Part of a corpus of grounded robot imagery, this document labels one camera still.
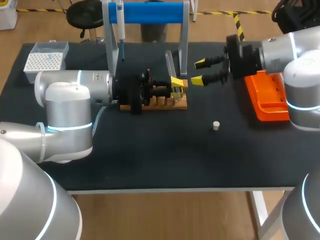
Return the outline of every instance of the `yellow black caution tape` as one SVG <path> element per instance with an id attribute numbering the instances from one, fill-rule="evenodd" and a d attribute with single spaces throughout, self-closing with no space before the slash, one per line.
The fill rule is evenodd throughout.
<path id="1" fill-rule="evenodd" d="M 16 11 L 17 12 L 62 12 L 62 9 L 20 9 L 18 8 Z"/>
<path id="2" fill-rule="evenodd" d="M 21 9 L 17 12 L 62 12 L 62 9 Z M 272 14 L 272 11 L 200 11 L 198 15 Z"/>
<path id="3" fill-rule="evenodd" d="M 233 19 L 234 19 L 234 23 L 236 26 L 236 33 L 240 39 L 240 41 L 245 41 L 245 35 L 244 35 L 244 31 L 242 30 L 241 24 L 240 24 L 240 18 L 239 18 L 239 14 L 234 13 L 233 14 Z"/>
<path id="4" fill-rule="evenodd" d="M 272 11 L 199 11 L 197 15 L 272 14 Z"/>

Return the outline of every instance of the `wooden floor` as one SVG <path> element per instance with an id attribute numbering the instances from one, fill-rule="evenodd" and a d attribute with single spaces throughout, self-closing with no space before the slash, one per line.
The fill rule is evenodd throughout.
<path id="1" fill-rule="evenodd" d="M 19 9 L 58 9 L 57 0 L 18 0 Z M 63 7 L 68 0 L 61 0 Z M 199 11 L 273 10 L 279 0 L 199 0 Z M 247 41 L 280 35 L 268 14 L 241 15 Z M 170 25 L 168 42 L 179 40 Z M 23 43 L 49 40 L 80 42 L 80 30 L 57 12 L 19 12 L 14 30 L 0 31 L 0 90 Z M 190 23 L 191 42 L 224 42 L 236 33 L 227 15 L 199 15 Z M 97 29 L 103 36 L 103 29 Z M 126 26 L 126 41 L 140 42 L 139 25 Z M 280 191 L 264 192 L 270 212 Z M 245 192 L 97 194 L 75 196 L 83 216 L 81 240 L 254 240 L 256 231 Z M 274 240 L 283 239 L 279 232 Z"/>

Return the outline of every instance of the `robotic arm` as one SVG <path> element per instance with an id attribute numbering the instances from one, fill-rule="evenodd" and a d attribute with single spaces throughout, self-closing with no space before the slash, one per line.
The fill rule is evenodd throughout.
<path id="1" fill-rule="evenodd" d="M 320 128 L 320 26 L 263 40 L 261 45 L 240 45 L 237 35 L 227 36 L 225 56 L 205 58 L 195 63 L 197 69 L 223 62 L 213 75 L 192 78 L 194 84 L 210 83 L 255 75 L 284 72 L 284 88 L 291 123 L 305 131 Z"/>

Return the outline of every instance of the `black stool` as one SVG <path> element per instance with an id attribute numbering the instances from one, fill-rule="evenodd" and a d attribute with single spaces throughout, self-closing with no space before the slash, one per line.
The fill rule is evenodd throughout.
<path id="1" fill-rule="evenodd" d="M 104 25 L 102 14 L 102 3 L 98 0 L 83 0 L 71 5 L 66 11 L 67 22 L 77 28 L 82 29 L 80 38 L 84 38 L 86 29 L 89 29 L 90 40 L 86 39 L 83 42 L 92 41 L 101 43 L 103 37 L 97 37 L 96 28 Z"/>

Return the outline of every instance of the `white container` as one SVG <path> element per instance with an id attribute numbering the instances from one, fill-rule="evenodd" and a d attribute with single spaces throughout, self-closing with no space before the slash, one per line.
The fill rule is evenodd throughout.
<path id="1" fill-rule="evenodd" d="M 15 28 L 18 19 L 17 3 L 18 0 L 8 0 L 5 6 L 0 6 L 0 30 Z"/>
<path id="2" fill-rule="evenodd" d="M 68 50 L 68 42 L 37 42 L 32 48 L 23 70 L 29 82 L 35 83 L 39 72 L 65 70 L 65 57 Z"/>

